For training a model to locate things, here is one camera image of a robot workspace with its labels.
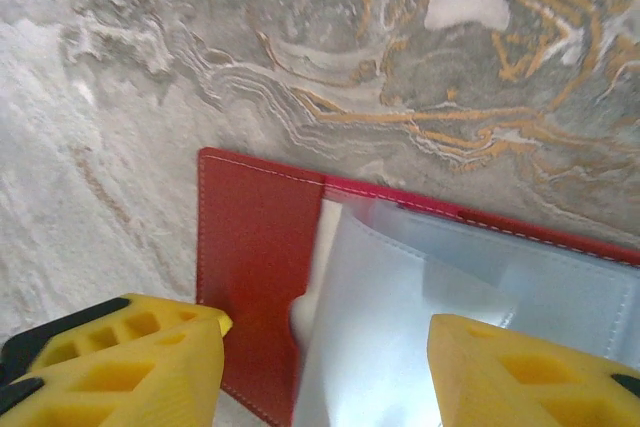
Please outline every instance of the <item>gray marble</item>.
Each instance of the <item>gray marble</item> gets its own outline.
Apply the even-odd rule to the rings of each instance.
[[[640,0],[0,0],[0,341],[192,300],[205,145],[638,248],[639,40]]]

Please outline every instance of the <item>yellow plastic block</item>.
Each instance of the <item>yellow plastic block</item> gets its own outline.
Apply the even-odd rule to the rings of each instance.
[[[611,378],[640,372],[455,315],[431,320],[443,427],[638,427],[640,399]]]
[[[125,296],[129,306],[53,337],[29,369],[45,385],[0,427],[210,427],[224,312]]]

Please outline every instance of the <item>white stitching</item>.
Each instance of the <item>white stitching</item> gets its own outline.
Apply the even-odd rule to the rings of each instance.
[[[616,311],[616,316],[613,319],[613,324],[611,326],[611,329],[609,330],[609,338],[607,339],[607,347],[604,354],[604,357],[606,358],[609,358],[609,354],[611,353],[611,349],[613,348],[613,341],[615,340],[616,334],[619,333],[618,325],[620,325],[620,320],[622,320],[622,311],[627,306],[627,299],[629,297],[630,291],[631,291],[631,288],[627,287],[627,289],[624,292],[624,295],[622,296],[622,301],[620,302],[620,306]]]
[[[196,265],[196,303],[202,304],[204,301],[204,297],[202,294],[202,263],[204,262],[202,251],[204,250],[204,239],[206,238],[205,226],[207,224],[205,219],[206,209],[203,208],[204,204],[204,183],[205,183],[205,172],[204,172],[204,158],[200,159],[198,162],[198,263]]]
[[[230,394],[231,397],[235,398],[241,404],[244,404],[246,407],[249,408],[249,410],[253,410],[253,412],[258,417],[260,417],[262,420],[264,420],[267,424],[273,425],[273,426],[276,426],[276,427],[280,427],[280,426],[284,425],[284,424],[282,424],[280,422],[277,422],[273,417],[271,417],[269,414],[267,414],[264,410],[262,410],[256,404],[254,404],[249,399],[247,399],[244,395],[242,395],[240,392],[238,392],[238,390],[236,390],[233,387],[231,387],[227,382],[223,381],[221,383],[222,383],[222,390],[224,390],[225,392]]]
[[[306,182],[306,183],[314,184],[314,185],[324,185],[322,182],[316,182],[316,181],[313,181],[313,180],[308,180],[308,179],[303,179],[303,178],[300,178],[300,177],[295,177],[295,176],[291,176],[291,175],[287,175],[287,174],[282,174],[280,172],[275,172],[275,171],[269,170],[269,169],[263,169],[263,168],[256,167],[256,166],[244,163],[244,162],[238,162],[238,161],[234,161],[234,160],[231,160],[231,159],[225,159],[224,157],[219,157],[217,155],[206,154],[206,155],[203,155],[202,158],[217,159],[217,160],[220,160],[222,162],[227,162],[227,163],[230,163],[230,164],[235,164],[235,165],[239,165],[239,166],[242,166],[242,167],[247,167],[249,169],[257,170],[258,172],[263,172],[263,173],[271,174],[271,175],[277,175],[277,176],[280,176],[280,177],[284,177],[286,179],[296,180],[296,181],[299,181],[299,182]],[[337,191],[337,192],[359,194],[359,195],[363,195],[365,197],[371,197],[371,192],[366,192],[364,190],[353,189],[353,188],[350,188],[350,187],[335,186],[335,185],[325,185],[325,188],[327,190],[329,190],[329,191],[333,190],[333,191]],[[543,239],[540,239],[538,237],[534,237],[532,235],[522,234],[520,232],[512,232],[512,231],[509,231],[509,230],[506,230],[506,229],[501,229],[499,227],[496,227],[495,225],[489,225],[489,224],[485,224],[483,222],[478,222],[478,221],[475,221],[475,220],[465,219],[464,217],[461,217],[461,216],[456,215],[456,214],[452,214],[451,212],[447,212],[445,210],[436,209],[436,208],[429,207],[429,206],[422,205],[422,204],[418,204],[418,203],[415,203],[415,202],[402,200],[398,196],[387,196],[387,195],[374,194],[373,197],[374,198],[378,198],[378,199],[390,200],[390,201],[393,201],[393,202],[399,202],[399,203],[401,203],[403,205],[410,205],[410,206],[413,206],[413,207],[416,207],[416,208],[420,209],[421,211],[432,212],[432,213],[435,213],[435,214],[438,214],[438,215],[443,215],[443,216],[449,217],[451,219],[456,219],[457,221],[463,222],[465,224],[478,225],[478,226],[481,226],[481,227],[484,227],[484,228],[488,228],[488,229],[495,230],[495,231],[498,231],[498,232],[503,232],[503,233],[506,233],[506,234],[509,234],[509,235],[517,235],[518,237],[523,237],[525,239],[533,240],[535,242],[542,242],[542,243],[547,244],[547,245],[555,245],[556,247],[560,247],[560,248],[565,249],[565,250],[572,250],[574,252],[590,255],[592,257],[597,257],[597,258],[601,258],[601,259],[604,259],[604,260],[610,260],[610,261],[617,262],[617,263],[622,264],[622,265],[638,267],[637,264],[632,264],[630,262],[626,262],[626,261],[623,261],[623,260],[614,259],[614,258],[609,257],[609,256],[599,255],[599,254],[596,254],[595,252],[589,252],[589,251],[582,250],[582,249],[576,249],[576,248],[573,248],[573,247],[568,247],[567,245],[554,243],[554,242],[552,242],[550,240],[546,240],[546,239],[543,240]]]
[[[238,162],[238,161],[231,160],[231,159],[225,159],[224,157],[218,157],[216,155],[203,155],[202,157],[203,158],[207,158],[207,159],[221,160],[222,162],[227,162],[229,164],[240,165],[240,166],[246,167],[248,169],[257,170],[258,172],[263,172],[265,174],[278,175],[280,177],[284,177],[285,179],[297,180],[299,182],[306,182],[307,184],[313,184],[313,185],[324,185],[324,183],[316,182],[315,180],[303,179],[302,177],[294,177],[293,175],[282,174],[280,172],[275,172],[275,171],[269,170],[269,169],[261,169],[260,167],[256,167],[255,165],[249,165],[249,164],[245,164],[243,162]]]
[[[336,187],[335,185],[328,185],[327,186],[327,190],[334,190],[334,191],[338,191],[338,192],[348,192],[348,193],[353,193],[353,194],[360,194],[360,195],[363,195],[365,197],[370,197],[371,196],[371,192],[366,192],[364,190],[358,190],[358,189],[351,189],[349,187]],[[401,199],[399,199],[397,197],[390,197],[390,196],[379,195],[379,194],[375,194],[374,197],[376,199],[384,199],[384,200],[392,200],[394,202],[400,202],[403,205],[411,205],[413,207],[417,207],[421,211],[425,211],[426,210],[427,212],[433,212],[433,213],[436,213],[436,214],[444,215],[446,217],[451,217],[452,219],[463,220],[462,217],[459,217],[459,216],[457,216],[455,214],[452,214],[451,212],[447,212],[446,210],[435,209],[433,207],[428,207],[426,205],[416,204],[415,202],[410,202],[408,200],[401,200]]]
[[[414,222],[420,223],[421,225],[427,224],[428,226],[432,227],[433,226],[433,222],[435,220],[432,220],[428,217],[418,217],[418,218],[413,218],[412,219]],[[512,239],[504,239],[504,238],[499,238],[499,237],[486,237],[486,233],[483,233],[482,231],[479,230],[468,230],[465,229],[463,230],[460,226],[457,226],[455,224],[446,224],[446,225],[440,225],[438,228],[440,229],[446,229],[450,232],[453,232],[456,235],[462,235],[465,237],[471,237],[471,238],[475,238],[475,239],[480,239],[486,242],[491,242],[493,244],[499,245],[501,248],[503,249],[507,249],[510,252],[517,252],[518,248],[520,249],[525,249],[529,252],[532,252],[532,249],[535,249],[535,246],[530,245],[530,244],[525,244],[522,245],[520,247],[518,247],[517,245],[514,245],[512,242]],[[493,228],[493,230],[497,230],[497,231],[501,231],[501,232],[505,232],[504,230],[500,230],[498,228]],[[535,251],[538,255],[541,256],[545,256],[555,262],[560,262],[563,263],[571,268],[575,269],[579,269],[578,264],[580,262],[583,262],[582,260],[576,260],[576,259],[572,259],[572,258],[567,258],[566,256],[557,253],[557,252],[538,252]],[[600,272],[601,268],[597,267],[597,266],[592,266],[590,264],[587,264],[585,266],[585,268],[587,268],[589,271],[591,272],[595,272],[595,273],[599,273],[601,275],[606,275],[604,272]]]
[[[511,307],[511,309],[509,309],[509,312],[507,312],[506,315],[502,318],[502,322],[500,322],[498,327],[502,327],[503,329],[506,329],[507,327],[509,327],[509,324],[511,324],[511,320],[515,315],[516,315],[516,308]]]

